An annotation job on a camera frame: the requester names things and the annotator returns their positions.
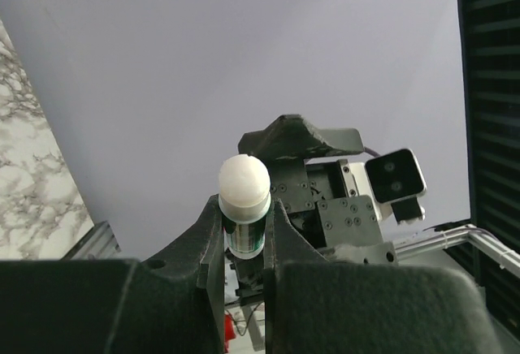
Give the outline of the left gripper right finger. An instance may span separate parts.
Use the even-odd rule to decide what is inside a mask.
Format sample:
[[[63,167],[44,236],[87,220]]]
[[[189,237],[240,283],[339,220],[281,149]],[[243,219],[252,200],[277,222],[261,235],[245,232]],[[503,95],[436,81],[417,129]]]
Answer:
[[[477,287],[458,270],[332,262],[281,201],[263,250],[269,353],[499,353]]]

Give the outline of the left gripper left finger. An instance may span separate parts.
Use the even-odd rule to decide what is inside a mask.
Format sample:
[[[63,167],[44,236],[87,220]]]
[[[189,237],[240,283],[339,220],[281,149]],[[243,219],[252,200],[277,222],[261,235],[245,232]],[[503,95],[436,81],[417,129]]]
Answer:
[[[221,219],[212,196],[146,261],[3,261],[2,352],[223,352]]]

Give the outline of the white green glue stick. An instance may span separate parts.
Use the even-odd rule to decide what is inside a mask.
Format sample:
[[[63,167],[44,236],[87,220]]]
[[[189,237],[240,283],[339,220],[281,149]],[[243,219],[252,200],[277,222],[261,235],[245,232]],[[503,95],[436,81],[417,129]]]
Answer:
[[[219,208],[234,257],[250,260],[261,253],[270,207],[271,179],[266,166],[248,154],[226,160],[219,171]]]

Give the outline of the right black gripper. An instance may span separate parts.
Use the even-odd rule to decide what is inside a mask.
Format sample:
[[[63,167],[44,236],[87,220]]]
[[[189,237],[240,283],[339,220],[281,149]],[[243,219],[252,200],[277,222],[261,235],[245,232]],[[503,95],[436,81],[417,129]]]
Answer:
[[[250,260],[231,254],[239,300],[262,298],[264,262],[274,244],[290,250],[303,245],[331,261],[396,264],[394,246],[383,239],[371,199],[358,194],[349,169],[353,163],[307,165],[302,160],[363,153],[356,128],[320,128],[300,114],[283,114],[262,130],[246,132],[237,148],[258,159],[294,159],[263,163],[271,179],[263,249]]]

